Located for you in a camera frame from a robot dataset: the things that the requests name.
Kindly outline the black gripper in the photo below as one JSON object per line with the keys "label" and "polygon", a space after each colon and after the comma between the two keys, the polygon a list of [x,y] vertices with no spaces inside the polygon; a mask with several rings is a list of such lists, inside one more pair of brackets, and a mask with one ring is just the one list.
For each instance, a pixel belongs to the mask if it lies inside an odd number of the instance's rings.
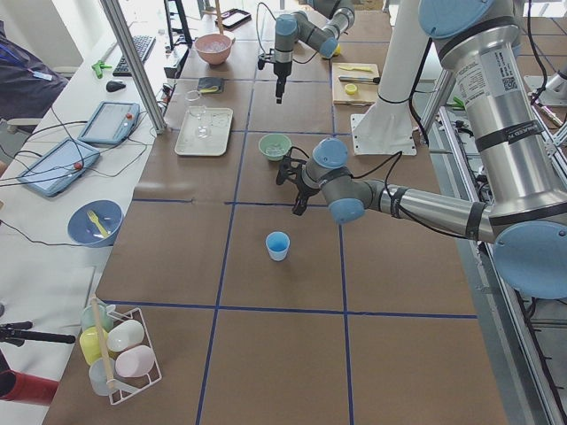
{"label": "black gripper", "polygon": [[307,209],[308,199],[317,195],[320,192],[320,188],[316,182],[304,175],[304,171],[297,172],[295,184],[298,189],[298,195],[292,207],[292,213],[301,216]]}
{"label": "black gripper", "polygon": [[276,81],[276,103],[281,104],[285,91],[287,78],[291,75],[291,62],[275,62],[274,74],[277,76]]}

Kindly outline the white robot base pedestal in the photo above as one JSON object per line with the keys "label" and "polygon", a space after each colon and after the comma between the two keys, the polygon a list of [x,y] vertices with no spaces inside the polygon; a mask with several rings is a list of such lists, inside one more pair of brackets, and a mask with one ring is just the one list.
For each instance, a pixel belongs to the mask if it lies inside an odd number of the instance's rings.
{"label": "white robot base pedestal", "polygon": [[416,155],[409,106],[431,49],[419,19],[418,0],[400,2],[392,38],[380,76],[377,100],[363,115],[354,115],[353,152],[356,155]]}

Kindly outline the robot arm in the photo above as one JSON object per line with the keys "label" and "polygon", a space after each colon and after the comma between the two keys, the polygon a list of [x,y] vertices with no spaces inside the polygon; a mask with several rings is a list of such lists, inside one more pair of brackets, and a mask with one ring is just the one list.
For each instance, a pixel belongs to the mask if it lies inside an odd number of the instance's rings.
{"label": "robot arm", "polygon": [[322,194],[337,223],[367,210],[412,220],[445,236],[489,243],[493,266],[514,290],[539,299],[566,295],[566,187],[543,146],[544,128],[522,89],[513,44],[520,33],[510,1],[404,1],[383,72],[420,66],[430,49],[455,77],[477,153],[479,193],[489,203],[444,197],[355,176],[346,146],[322,140],[307,160],[285,156],[277,182],[293,182],[293,211]]}
{"label": "robot arm", "polygon": [[353,26],[355,9],[351,1],[307,1],[316,12],[329,19],[318,27],[303,12],[285,13],[276,18],[275,45],[268,54],[274,65],[276,102],[282,103],[287,77],[291,75],[294,45],[305,43],[324,58],[331,58],[339,37]]}

